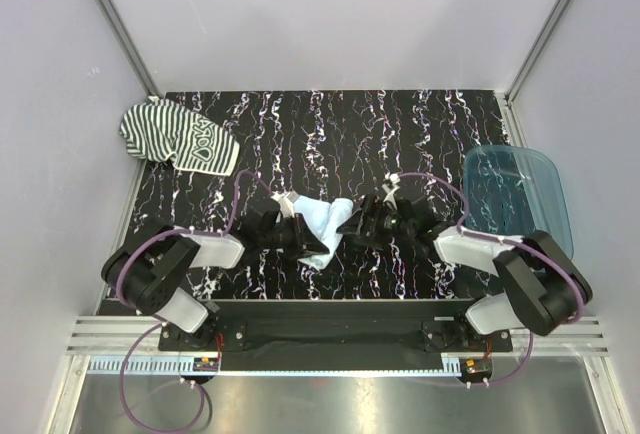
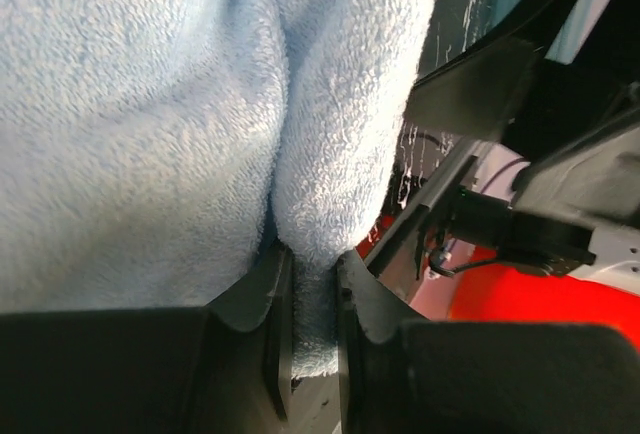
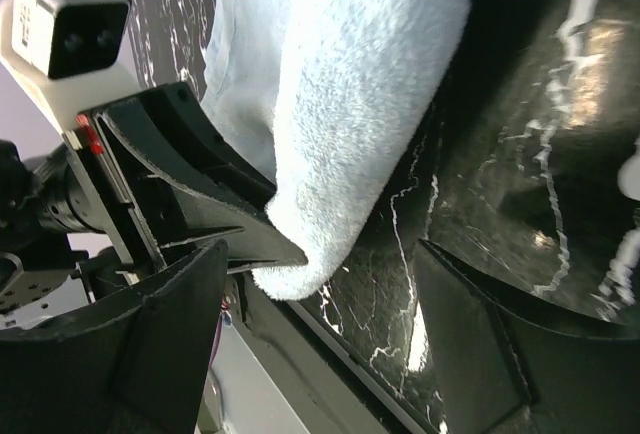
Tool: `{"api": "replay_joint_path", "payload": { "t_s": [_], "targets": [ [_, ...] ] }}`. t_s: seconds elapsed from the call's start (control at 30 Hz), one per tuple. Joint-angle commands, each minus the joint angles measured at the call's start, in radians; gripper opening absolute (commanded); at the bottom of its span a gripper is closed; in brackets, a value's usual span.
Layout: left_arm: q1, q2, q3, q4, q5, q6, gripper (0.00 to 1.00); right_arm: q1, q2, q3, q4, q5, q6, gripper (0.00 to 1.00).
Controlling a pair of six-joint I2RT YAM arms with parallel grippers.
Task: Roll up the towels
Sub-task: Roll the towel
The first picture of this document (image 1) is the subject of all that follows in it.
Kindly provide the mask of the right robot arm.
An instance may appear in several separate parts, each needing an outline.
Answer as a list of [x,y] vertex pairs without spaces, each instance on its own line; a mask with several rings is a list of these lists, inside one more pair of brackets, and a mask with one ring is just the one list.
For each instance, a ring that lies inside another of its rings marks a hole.
[[337,232],[373,249],[404,241],[425,257],[496,276],[503,292],[475,301],[454,325],[455,341],[466,350],[514,328],[547,336],[579,318],[593,299],[588,281],[548,232],[500,237],[457,228],[438,219],[425,198],[367,195]]

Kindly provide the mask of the light blue towel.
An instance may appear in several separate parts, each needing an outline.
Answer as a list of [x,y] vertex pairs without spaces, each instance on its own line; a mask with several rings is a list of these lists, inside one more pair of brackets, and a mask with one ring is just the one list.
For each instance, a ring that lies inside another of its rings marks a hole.
[[302,258],[302,264],[317,271],[330,264],[342,241],[342,235],[337,233],[337,229],[351,217],[353,206],[354,203],[346,198],[337,198],[329,203],[306,196],[298,197],[293,203],[294,212],[303,215],[313,235],[329,250],[327,254],[313,254]]

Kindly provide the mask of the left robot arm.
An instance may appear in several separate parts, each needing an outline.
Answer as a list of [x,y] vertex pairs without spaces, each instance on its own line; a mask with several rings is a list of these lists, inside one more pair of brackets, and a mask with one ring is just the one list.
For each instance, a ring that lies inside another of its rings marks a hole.
[[224,235],[152,219],[104,263],[101,278],[122,304],[177,327],[190,347],[203,350],[215,340],[215,315],[182,288],[188,271],[231,269],[267,250],[299,260],[325,255],[329,246],[300,213],[250,211]]

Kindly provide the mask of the green white striped towel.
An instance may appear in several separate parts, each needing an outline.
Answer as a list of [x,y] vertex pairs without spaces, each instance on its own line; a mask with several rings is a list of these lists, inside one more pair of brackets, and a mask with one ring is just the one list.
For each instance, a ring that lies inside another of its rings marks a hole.
[[229,176],[240,154],[239,143],[221,126],[155,96],[125,112],[119,134],[129,155],[186,172]]

